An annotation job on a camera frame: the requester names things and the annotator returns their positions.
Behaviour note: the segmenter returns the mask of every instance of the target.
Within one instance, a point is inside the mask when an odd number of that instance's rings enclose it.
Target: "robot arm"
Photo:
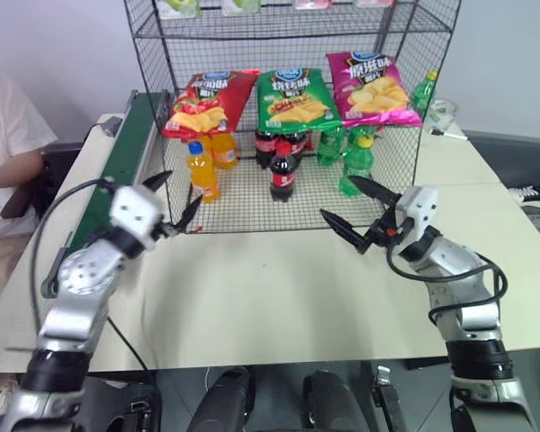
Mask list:
[[[358,252],[363,254],[372,244],[386,248],[394,272],[426,283],[431,306],[428,316],[445,341],[454,372],[452,394],[463,403],[458,408],[452,403],[454,431],[502,430],[500,422],[508,417],[513,418],[512,430],[536,431],[502,343],[497,299],[506,291],[504,274],[491,261],[443,237],[430,225],[437,210],[437,189],[411,187],[398,195],[372,180],[351,179],[363,193],[388,206],[384,215],[364,236],[339,216],[323,210],[322,215]],[[415,273],[400,270],[393,263],[396,256],[407,261]],[[494,273],[494,296],[483,282],[487,270]],[[494,429],[486,426],[489,422]]]
[[[163,222],[162,203],[153,191],[169,174],[152,177],[145,185],[119,188],[112,199],[110,232],[62,262],[58,298],[42,324],[1,431],[74,430],[70,419],[80,408],[82,384],[122,263],[153,249],[161,236],[184,232],[200,205],[201,198],[191,203],[176,225]]]

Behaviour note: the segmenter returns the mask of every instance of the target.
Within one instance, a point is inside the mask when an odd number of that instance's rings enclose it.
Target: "person's arm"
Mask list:
[[[11,157],[0,166],[0,189],[28,183],[39,176],[43,168],[44,162],[39,149]]]

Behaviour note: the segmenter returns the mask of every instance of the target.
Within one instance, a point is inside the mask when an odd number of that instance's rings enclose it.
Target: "table surface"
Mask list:
[[[93,129],[61,191],[98,176],[112,146]],[[500,180],[470,142],[424,134],[416,184],[439,187],[433,225],[507,274],[507,349],[540,347],[540,235]],[[75,195],[52,217],[40,277],[88,198]],[[0,372],[25,370],[35,344],[29,252],[0,301]],[[49,304],[40,304],[42,315]],[[328,229],[161,241],[127,264],[110,301],[112,318],[150,368],[443,356],[427,313],[423,283],[393,274],[379,248],[360,256]],[[139,368],[105,326],[91,371]]]

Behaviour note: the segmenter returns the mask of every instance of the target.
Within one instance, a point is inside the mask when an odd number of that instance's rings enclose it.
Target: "gray wall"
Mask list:
[[[540,138],[540,0],[465,0],[451,47],[438,94],[460,125]],[[0,68],[61,141],[142,88],[121,0],[0,1]]]

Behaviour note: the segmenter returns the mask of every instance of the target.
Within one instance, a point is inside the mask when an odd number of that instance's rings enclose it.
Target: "wire mesh shelf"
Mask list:
[[[196,73],[319,68],[331,91],[326,59],[330,52],[374,51],[394,57],[402,84],[411,94],[430,69],[442,67],[460,7],[460,0],[409,0],[363,9],[334,0],[331,9],[297,11],[291,0],[262,0],[260,13],[223,16],[220,0],[200,3],[199,18],[160,20],[156,0],[124,0],[145,87],[149,94],[161,96],[150,98],[159,128],[174,98]],[[255,89],[235,133],[240,163],[230,172],[219,171],[221,198],[204,205],[191,228],[202,227],[202,232],[326,228],[319,208],[367,226],[381,214],[382,208],[372,200],[350,199],[338,191],[340,162],[324,168],[311,154],[297,172],[292,198],[273,202],[270,174],[253,159],[256,100]],[[420,128],[384,128],[373,147],[374,180],[397,192],[412,185],[420,132]],[[174,139],[160,139],[158,145],[164,150],[165,168],[174,171],[167,189],[175,220],[190,199],[187,149]]]

